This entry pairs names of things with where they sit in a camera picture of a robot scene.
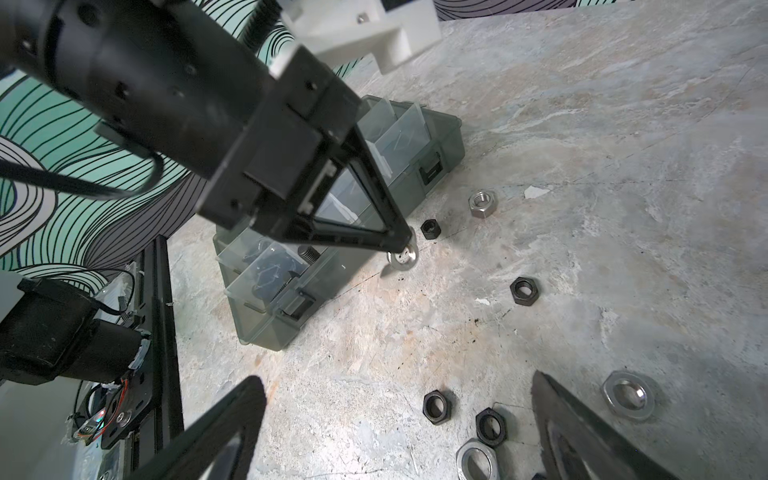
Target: white paint chip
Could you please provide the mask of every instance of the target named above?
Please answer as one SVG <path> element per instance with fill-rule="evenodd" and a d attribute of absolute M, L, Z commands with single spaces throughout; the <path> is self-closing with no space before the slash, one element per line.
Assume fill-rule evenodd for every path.
<path fill-rule="evenodd" d="M 525 189 L 525 192 L 523 192 L 523 195 L 525 195 L 526 199 L 531 198 L 539 198 L 541 195 L 548 194 L 550 190 L 548 188 L 538 188 L 531 185 L 530 187 Z"/>

